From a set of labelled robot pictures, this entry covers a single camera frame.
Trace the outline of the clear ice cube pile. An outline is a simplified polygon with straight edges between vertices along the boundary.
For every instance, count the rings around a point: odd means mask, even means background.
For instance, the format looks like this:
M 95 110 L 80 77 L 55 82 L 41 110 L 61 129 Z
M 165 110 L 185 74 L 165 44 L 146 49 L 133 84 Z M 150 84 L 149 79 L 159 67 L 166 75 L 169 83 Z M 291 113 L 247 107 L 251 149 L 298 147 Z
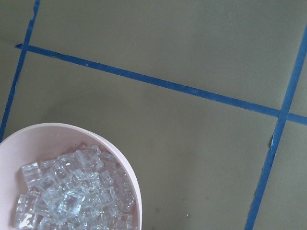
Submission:
M 91 145 L 21 167 L 27 186 L 19 196 L 18 230 L 136 230 L 136 198 L 113 154 Z

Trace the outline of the pink plastic bowl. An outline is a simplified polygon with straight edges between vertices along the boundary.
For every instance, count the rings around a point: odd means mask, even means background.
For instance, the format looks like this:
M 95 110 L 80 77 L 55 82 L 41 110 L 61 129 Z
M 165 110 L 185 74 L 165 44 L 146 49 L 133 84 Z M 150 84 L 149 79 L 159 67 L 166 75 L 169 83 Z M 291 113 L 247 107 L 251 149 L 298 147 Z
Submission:
M 98 145 L 124 168 L 136 195 L 132 210 L 133 228 L 142 229 L 142 197 L 136 175 L 125 156 L 111 142 L 91 131 L 62 123 L 43 123 L 23 128 L 0 144 L 0 228 L 13 229 L 14 212 L 20 193 L 27 190 L 21 166 L 54 159 L 65 153 Z

